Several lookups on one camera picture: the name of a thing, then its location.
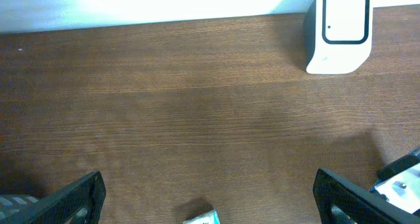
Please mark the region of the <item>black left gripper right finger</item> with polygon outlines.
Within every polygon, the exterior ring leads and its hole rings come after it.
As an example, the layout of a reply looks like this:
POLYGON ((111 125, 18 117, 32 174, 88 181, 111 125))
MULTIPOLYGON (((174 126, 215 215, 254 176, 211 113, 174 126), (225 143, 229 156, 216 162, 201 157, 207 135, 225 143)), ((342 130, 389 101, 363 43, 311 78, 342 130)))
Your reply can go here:
POLYGON ((328 169, 319 169, 313 184, 313 195, 322 223, 343 223, 333 207, 339 208, 356 223, 419 223, 410 214, 351 183, 328 169))

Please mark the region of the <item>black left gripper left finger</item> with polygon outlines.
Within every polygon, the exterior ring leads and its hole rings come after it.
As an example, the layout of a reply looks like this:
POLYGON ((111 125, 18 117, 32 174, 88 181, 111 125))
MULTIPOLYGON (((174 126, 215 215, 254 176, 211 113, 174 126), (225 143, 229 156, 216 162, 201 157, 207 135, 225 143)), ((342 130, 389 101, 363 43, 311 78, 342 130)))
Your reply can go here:
POLYGON ((99 171, 92 171, 2 223, 98 223, 106 197, 106 187, 99 171))

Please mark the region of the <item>teal tissue pack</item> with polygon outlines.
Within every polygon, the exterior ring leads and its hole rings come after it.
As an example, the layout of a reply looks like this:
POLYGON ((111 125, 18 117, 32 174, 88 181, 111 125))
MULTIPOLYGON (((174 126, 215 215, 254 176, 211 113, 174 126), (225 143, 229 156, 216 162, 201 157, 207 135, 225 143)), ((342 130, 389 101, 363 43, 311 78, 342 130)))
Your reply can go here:
POLYGON ((221 224, 221 222, 217 210, 211 210, 187 221, 183 221, 182 224, 221 224))

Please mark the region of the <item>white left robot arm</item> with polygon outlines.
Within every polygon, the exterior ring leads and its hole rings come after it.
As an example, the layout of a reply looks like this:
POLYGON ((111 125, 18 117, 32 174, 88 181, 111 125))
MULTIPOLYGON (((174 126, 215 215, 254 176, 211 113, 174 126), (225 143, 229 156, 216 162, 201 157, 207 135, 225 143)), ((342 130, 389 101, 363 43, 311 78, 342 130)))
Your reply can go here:
MULTIPOLYGON (((381 169, 365 190, 320 168, 312 192, 322 223, 418 223, 419 150, 381 169)), ((106 197, 99 171, 42 199, 1 196, 2 223, 98 223, 106 197)))

